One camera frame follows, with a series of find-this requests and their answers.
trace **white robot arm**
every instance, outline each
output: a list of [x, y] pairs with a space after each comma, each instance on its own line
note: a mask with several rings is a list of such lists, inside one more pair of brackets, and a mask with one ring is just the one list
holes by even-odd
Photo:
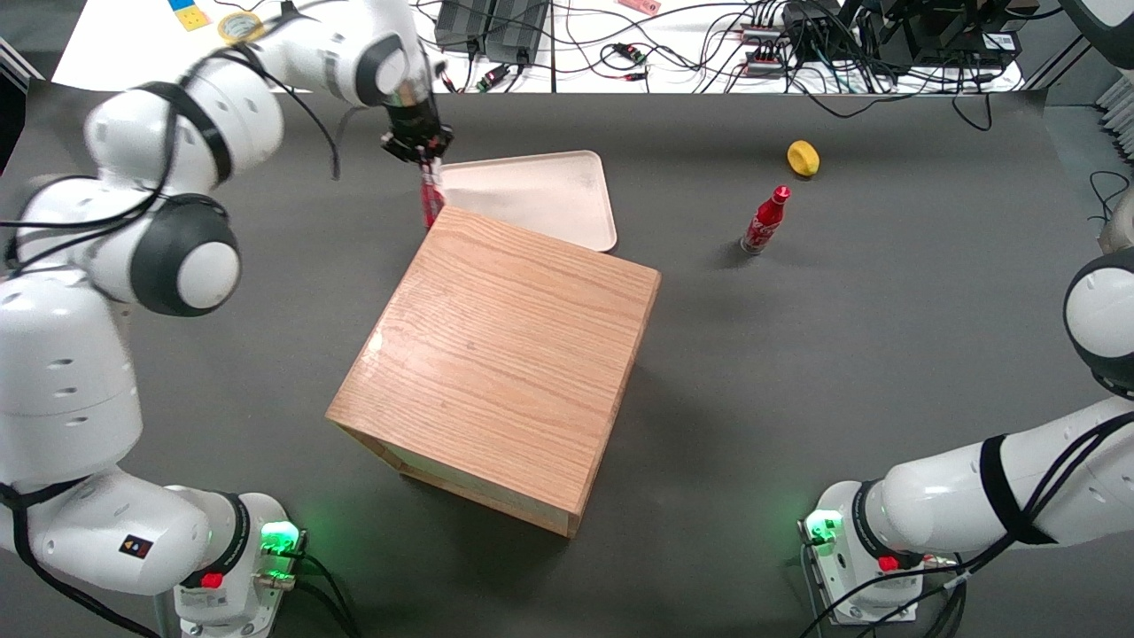
[[403, 0], [353, 0], [336, 28], [290, 2], [265, 35], [94, 109], [96, 177], [37, 180], [0, 281], [0, 546], [88, 610], [117, 616], [43, 568], [117, 592], [176, 589], [184, 631], [266, 636], [301, 534], [263, 494], [160, 487], [117, 463], [142, 434], [129, 314], [196, 316], [240, 273], [225, 209], [205, 195], [264, 161], [282, 117], [265, 78], [387, 109], [388, 150], [432, 164], [451, 141]]
[[[801, 521], [836, 622], [914, 620], [928, 556], [1067, 546], [1134, 530], [1134, 427], [1126, 427], [1134, 423], [1134, 247], [1074, 277], [1064, 321], [1075, 351], [1116, 397], [1027, 432], [902, 463], [879, 480], [838, 483]], [[1090, 449], [1077, 450], [1084, 442]], [[1069, 465], [1078, 454], [1082, 465]], [[1043, 480], [1052, 468], [1067, 473], [1058, 487]], [[1042, 510], [1031, 509], [1038, 493], [1051, 494]]]

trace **red can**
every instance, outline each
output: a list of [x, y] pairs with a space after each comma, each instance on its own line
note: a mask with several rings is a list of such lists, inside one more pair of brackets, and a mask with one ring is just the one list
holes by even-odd
[[748, 254], [760, 254], [768, 241], [772, 239], [772, 233], [784, 220], [784, 204], [790, 196], [790, 188], [778, 186], [772, 196], [756, 209], [756, 214], [752, 216], [748, 229], [741, 237], [741, 247]]

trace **lemon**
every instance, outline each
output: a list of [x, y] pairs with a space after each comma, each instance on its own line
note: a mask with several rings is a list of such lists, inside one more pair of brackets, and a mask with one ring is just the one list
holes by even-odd
[[792, 170], [803, 177], [819, 172], [819, 152], [811, 144], [798, 139], [787, 147], [787, 162]]

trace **white tray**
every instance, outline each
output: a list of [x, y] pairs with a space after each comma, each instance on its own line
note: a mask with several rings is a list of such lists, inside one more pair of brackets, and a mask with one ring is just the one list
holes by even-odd
[[602, 160], [570, 151], [442, 164], [447, 204], [599, 252], [615, 247]]

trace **wood grain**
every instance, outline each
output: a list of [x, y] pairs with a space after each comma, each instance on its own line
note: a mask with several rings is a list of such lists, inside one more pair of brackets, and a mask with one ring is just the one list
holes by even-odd
[[[532, 522], [564, 534], [567, 520], [570, 536], [660, 278], [446, 207], [327, 417], [409, 476], [425, 473], [490, 507], [524, 510], [525, 520], [558, 510], [555, 521]], [[449, 470], [408, 457], [458, 474], [439, 476]]]

